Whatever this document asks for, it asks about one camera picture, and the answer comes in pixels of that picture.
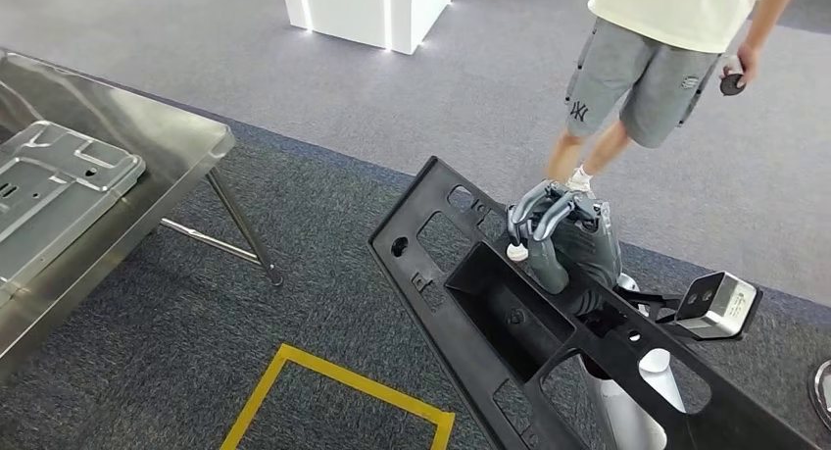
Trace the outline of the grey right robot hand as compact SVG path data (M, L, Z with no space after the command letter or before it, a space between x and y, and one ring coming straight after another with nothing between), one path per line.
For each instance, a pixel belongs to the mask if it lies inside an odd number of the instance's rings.
M613 289L622 274L611 206L586 191L543 180L507 209L508 257L528 261L545 290L565 292L573 275L566 261Z

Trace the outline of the person's left hand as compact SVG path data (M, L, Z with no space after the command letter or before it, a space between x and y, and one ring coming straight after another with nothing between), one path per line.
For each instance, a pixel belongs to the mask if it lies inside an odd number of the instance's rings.
M745 90L756 75L758 50L742 44L734 55L724 59L719 90L724 96L735 96Z

